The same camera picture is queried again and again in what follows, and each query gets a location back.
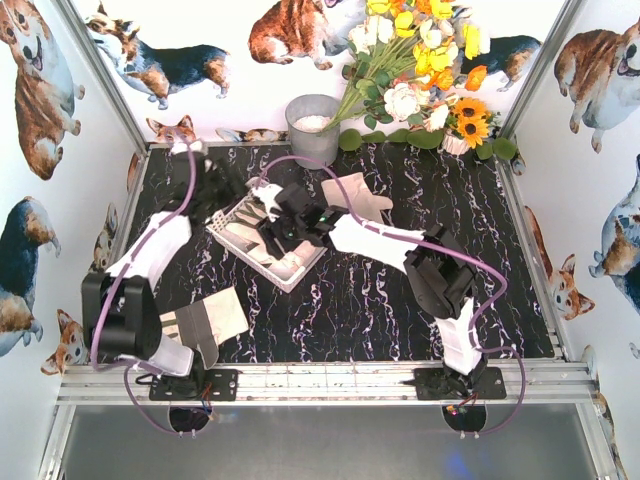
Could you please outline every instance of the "corgi print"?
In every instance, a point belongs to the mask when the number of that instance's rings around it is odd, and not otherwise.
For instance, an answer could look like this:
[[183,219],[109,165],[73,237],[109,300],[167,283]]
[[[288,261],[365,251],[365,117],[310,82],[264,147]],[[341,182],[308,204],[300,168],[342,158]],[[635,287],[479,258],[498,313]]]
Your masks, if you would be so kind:
[[38,9],[28,0],[0,2],[0,41],[18,66],[16,120],[18,140],[33,173],[49,180],[62,160],[66,132],[80,134],[73,119],[75,99],[85,89],[75,85],[67,62]]
[[96,245],[93,248],[93,263],[89,267],[90,272],[104,272],[107,269],[117,230],[118,212],[116,211],[116,206],[110,203],[107,208],[107,219],[104,221],[104,227],[102,227],[102,231],[98,235]]
[[216,134],[225,142],[286,142],[289,140],[289,132],[274,131],[266,128],[254,128],[247,132],[217,128]]
[[31,334],[42,340],[42,324],[33,316],[38,270],[38,248],[60,242],[44,207],[25,197],[9,212],[0,236],[0,357],[22,339],[26,347]]
[[533,231],[533,236],[536,240],[536,245],[540,252],[540,257],[542,257],[551,301],[558,311],[558,314],[565,320],[573,320],[578,315],[590,312],[595,308],[596,304],[590,298],[582,295],[576,287],[574,280],[576,266],[575,255],[569,255],[560,269],[553,268],[551,259],[544,245],[544,238],[538,220],[529,207],[525,207],[525,210]]
[[251,57],[259,63],[286,65],[311,57],[320,70],[347,48],[349,31],[365,19],[365,0],[280,0],[249,35]]
[[589,267],[594,278],[611,277],[614,285],[640,313],[640,155],[631,191],[607,217],[602,227],[602,250]]
[[149,95],[158,109],[169,108],[168,97],[204,80],[211,80],[224,98],[229,90],[229,53],[210,45],[153,48],[138,38],[132,21],[111,19],[102,3],[85,19],[96,44],[127,85]]
[[623,122],[640,105],[640,20],[619,35],[592,30],[575,35],[564,46],[554,73],[560,93],[575,107],[569,128],[580,121],[593,128],[591,146],[602,150],[604,132]]
[[131,161],[129,162],[129,170],[127,171],[127,193],[131,193],[131,190],[133,189],[133,182],[136,179],[136,170],[139,163],[140,155],[134,153],[131,156]]
[[67,365],[83,365],[87,359],[84,346],[82,325],[74,321],[64,310],[58,309],[58,327],[60,328],[60,344],[56,351],[47,358],[40,371],[45,375],[63,374]]

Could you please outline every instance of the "white rose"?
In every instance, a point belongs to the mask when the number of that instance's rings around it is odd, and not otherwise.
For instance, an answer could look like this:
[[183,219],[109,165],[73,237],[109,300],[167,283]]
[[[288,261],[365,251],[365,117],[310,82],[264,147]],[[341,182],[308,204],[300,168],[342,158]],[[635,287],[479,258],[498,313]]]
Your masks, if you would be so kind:
[[369,44],[367,43],[367,32],[364,25],[358,25],[349,32],[349,40],[356,46],[356,53],[369,53]]
[[445,103],[431,112],[431,116],[424,122],[424,128],[427,132],[435,132],[444,128],[444,124],[449,116],[449,106]]
[[406,83],[399,83],[384,94],[385,110],[394,120],[405,121],[420,111],[415,92]]

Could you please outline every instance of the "fabric piece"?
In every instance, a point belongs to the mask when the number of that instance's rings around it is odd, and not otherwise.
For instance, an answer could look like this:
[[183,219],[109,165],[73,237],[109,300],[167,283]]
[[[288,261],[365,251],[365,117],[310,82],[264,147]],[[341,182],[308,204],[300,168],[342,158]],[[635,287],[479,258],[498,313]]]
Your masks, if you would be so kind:
[[[361,172],[340,177],[340,183],[346,190],[353,209],[360,217],[373,222],[384,223],[380,212],[381,210],[391,210],[393,208],[393,201],[390,198],[371,193]],[[330,206],[347,207],[347,202],[335,180],[322,182],[322,190]]]

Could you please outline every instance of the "table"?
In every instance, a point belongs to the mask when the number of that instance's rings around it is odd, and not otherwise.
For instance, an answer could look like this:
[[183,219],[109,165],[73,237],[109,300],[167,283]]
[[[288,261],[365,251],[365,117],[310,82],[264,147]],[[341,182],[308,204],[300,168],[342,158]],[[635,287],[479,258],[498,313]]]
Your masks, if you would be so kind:
[[[242,178],[257,176],[288,145],[216,146]],[[408,145],[369,144],[339,153],[338,176],[364,172],[370,190],[390,197],[393,225],[449,228],[467,253],[501,271],[509,290],[478,322],[486,347],[511,344],[525,357],[553,357],[524,254],[496,169],[471,158],[439,156]],[[151,150],[129,237],[144,230],[166,198],[172,175],[168,150]],[[274,167],[271,181],[298,181],[324,201],[324,172],[293,161]],[[438,359],[442,345],[432,318],[418,307],[404,274],[374,260],[327,252],[290,294],[228,253],[202,230],[174,257],[156,288],[160,312],[168,312],[234,286],[249,321],[248,332],[220,346],[223,363],[401,361]],[[497,288],[481,273],[479,301]]]

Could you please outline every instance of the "green leaf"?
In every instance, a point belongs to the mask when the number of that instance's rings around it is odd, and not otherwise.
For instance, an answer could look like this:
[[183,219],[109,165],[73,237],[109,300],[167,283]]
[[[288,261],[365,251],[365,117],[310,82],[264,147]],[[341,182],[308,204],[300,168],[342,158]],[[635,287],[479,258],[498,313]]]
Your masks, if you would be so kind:
[[380,90],[375,85],[372,87],[367,87],[367,97],[371,100],[377,100],[380,98]]
[[358,54],[358,60],[361,62],[371,63],[371,60],[373,60],[373,58],[371,58],[371,55],[369,55],[368,53],[360,52]]
[[427,132],[426,130],[418,130],[407,134],[407,142],[414,147],[431,150],[442,143],[444,139],[444,129],[435,132]]
[[476,155],[480,160],[489,160],[493,156],[493,146],[485,141],[476,147]]
[[389,83],[391,83],[391,77],[387,72],[378,72],[376,83],[382,88],[388,87]]
[[350,128],[340,134],[338,145],[345,152],[353,152],[362,145],[362,136],[355,128]]
[[500,137],[493,142],[493,151],[502,160],[509,161],[516,156],[518,147],[512,141]]
[[384,132],[378,130],[377,132],[363,135],[362,140],[365,143],[384,143],[387,140],[387,136],[384,134]]
[[407,141],[407,135],[409,135],[409,129],[401,128],[389,135],[387,140],[391,143],[405,143]]
[[422,115],[420,115],[419,113],[414,113],[413,115],[409,115],[409,118],[407,118],[407,122],[409,122],[409,125],[422,125],[422,122],[423,122]]
[[380,118],[378,119],[378,121],[384,125],[393,122],[393,117],[391,115],[389,115],[388,113],[384,113],[380,116]]
[[364,117],[364,124],[369,127],[371,130],[373,130],[374,128],[376,128],[376,124],[378,122],[376,121],[375,118],[373,118],[371,115],[365,115]]

